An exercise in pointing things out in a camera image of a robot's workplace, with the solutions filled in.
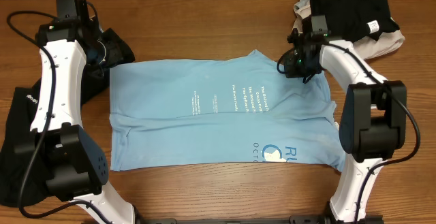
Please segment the light blue printed t-shirt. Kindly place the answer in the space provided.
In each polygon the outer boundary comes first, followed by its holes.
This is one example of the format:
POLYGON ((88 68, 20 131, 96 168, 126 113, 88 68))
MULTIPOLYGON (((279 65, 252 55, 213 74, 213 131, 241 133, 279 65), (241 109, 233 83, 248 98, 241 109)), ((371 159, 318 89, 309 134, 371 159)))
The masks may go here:
POLYGON ((325 164, 345 153, 324 74, 286 78, 254 50, 228 61, 160 60, 110 72, 111 168, 325 164))

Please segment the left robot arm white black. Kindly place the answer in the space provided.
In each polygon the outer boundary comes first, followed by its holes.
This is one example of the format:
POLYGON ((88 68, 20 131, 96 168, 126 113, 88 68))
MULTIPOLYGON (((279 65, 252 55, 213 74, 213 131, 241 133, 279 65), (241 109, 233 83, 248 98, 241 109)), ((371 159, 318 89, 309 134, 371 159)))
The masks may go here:
POLYGON ((57 15, 32 39, 40 50, 42 78, 29 138, 14 152, 26 165, 23 181, 61 201, 80 206, 99 223, 142 223, 137 208, 111 185, 103 150, 84 130, 84 76, 105 82, 108 71, 134 61, 131 48, 103 30, 87 0, 56 0, 57 15))

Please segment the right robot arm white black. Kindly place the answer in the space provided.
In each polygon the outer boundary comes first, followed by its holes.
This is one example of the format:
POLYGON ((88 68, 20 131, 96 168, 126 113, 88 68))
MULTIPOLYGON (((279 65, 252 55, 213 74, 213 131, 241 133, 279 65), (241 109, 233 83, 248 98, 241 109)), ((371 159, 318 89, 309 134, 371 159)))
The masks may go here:
POLYGON ((323 15, 302 20, 287 41, 293 48, 279 59, 279 73, 306 84, 328 71, 345 91, 339 123, 345 166, 337 190, 323 214, 293 216, 290 223, 382 223, 367 216, 366 205, 379 172, 405 142, 405 85, 374 71, 351 42, 332 34, 323 15))

